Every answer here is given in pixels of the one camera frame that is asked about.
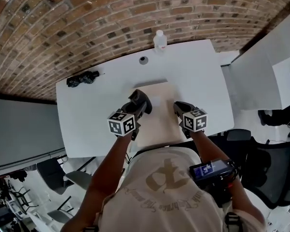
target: white wall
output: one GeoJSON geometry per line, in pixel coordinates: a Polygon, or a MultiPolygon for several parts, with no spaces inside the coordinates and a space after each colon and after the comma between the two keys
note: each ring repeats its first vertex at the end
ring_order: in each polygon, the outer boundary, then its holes
{"type": "Polygon", "coordinates": [[[280,109],[280,93],[275,74],[260,45],[254,45],[229,68],[241,109],[280,109]]]}
{"type": "Polygon", "coordinates": [[[243,110],[290,105],[290,15],[230,68],[243,110]]]}
{"type": "Polygon", "coordinates": [[[0,100],[0,166],[60,148],[56,105],[0,100]]]}

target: plastic bottle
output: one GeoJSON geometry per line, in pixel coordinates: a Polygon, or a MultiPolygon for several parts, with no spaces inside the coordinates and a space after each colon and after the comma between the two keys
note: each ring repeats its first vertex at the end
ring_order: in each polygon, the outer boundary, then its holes
{"type": "Polygon", "coordinates": [[[163,34],[162,30],[157,30],[153,42],[155,52],[159,55],[163,54],[167,45],[167,37],[163,34]]]}

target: person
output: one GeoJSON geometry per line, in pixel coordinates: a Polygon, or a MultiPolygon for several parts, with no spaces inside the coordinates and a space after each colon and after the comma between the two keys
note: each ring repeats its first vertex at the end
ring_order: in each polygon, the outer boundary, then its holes
{"type": "MultiPolygon", "coordinates": [[[[229,159],[202,131],[190,135],[202,162],[229,159]]],[[[89,231],[85,228],[93,225],[101,232],[228,231],[226,211],[189,176],[189,167],[201,163],[189,148],[163,147],[137,155],[117,190],[130,141],[131,134],[117,138],[93,174],[79,211],[61,232],[89,231]]],[[[238,231],[265,231],[264,217],[238,177],[229,192],[230,211],[241,221],[242,230],[238,231]]]]}
{"type": "Polygon", "coordinates": [[[258,111],[258,116],[262,125],[268,126],[290,126],[290,106],[283,110],[272,110],[272,115],[267,115],[264,110],[258,111]]]}

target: strap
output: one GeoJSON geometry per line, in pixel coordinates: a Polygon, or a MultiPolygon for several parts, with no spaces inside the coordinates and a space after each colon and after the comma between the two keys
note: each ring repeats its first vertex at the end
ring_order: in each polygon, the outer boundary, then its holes
{"type": "Polygon", "coordinates": [[[83,232],[98,232],[98,226],[86,227],[83,232]]]}
{"type": "Polygon", "coordinates": [[[228,232],[243,232],[240,217],[234,212],[229,212],[225,216],[225,224],[228,232]]]}

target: brick ceiling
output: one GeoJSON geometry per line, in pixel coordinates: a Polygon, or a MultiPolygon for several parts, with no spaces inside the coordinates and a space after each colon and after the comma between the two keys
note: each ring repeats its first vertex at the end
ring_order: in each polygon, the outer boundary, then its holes
{"type": "Polygon", "coordinates": [[[290,0],[0,0],[0,94],[55,100],[56,82],[110,59],[211,39],[241,49],[290,0]]]}

